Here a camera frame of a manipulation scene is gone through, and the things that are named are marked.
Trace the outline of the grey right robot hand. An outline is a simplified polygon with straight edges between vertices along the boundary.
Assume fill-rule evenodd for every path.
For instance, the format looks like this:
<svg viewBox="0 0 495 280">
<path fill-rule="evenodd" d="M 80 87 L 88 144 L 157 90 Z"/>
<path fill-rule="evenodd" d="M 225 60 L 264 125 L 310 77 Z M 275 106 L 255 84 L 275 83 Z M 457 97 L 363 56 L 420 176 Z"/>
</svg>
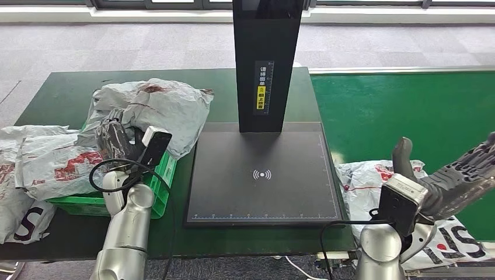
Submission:
<svg viewBox="0 0 495 280">
<path fill-rule="evenodd" d="M 494 188 L 494 132 L 457 160 L 420 179 L 413 173 L 411 152 L 412 141 L 399 138 L 392 151 L 393 169 L 428 189 L 420 213 L 431 220 L 456 215 Z"/>
</svg>

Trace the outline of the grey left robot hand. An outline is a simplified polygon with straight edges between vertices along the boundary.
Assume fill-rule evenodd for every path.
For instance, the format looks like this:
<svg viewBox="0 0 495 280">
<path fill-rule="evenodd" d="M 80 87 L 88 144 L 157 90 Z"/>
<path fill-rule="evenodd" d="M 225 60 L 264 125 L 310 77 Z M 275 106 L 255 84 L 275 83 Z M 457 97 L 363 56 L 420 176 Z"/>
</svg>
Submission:
<svg viewBox="0 0 495 280">
<path fill-rule="evenodd" d="M 122 123 L 123 109 L 114 108 L 96 127 L 95 139 L 104 160 L 138 160 L 145 146 L 141 143 L 144 133 L 136 128 L 125 128 Z"/>
</svg>

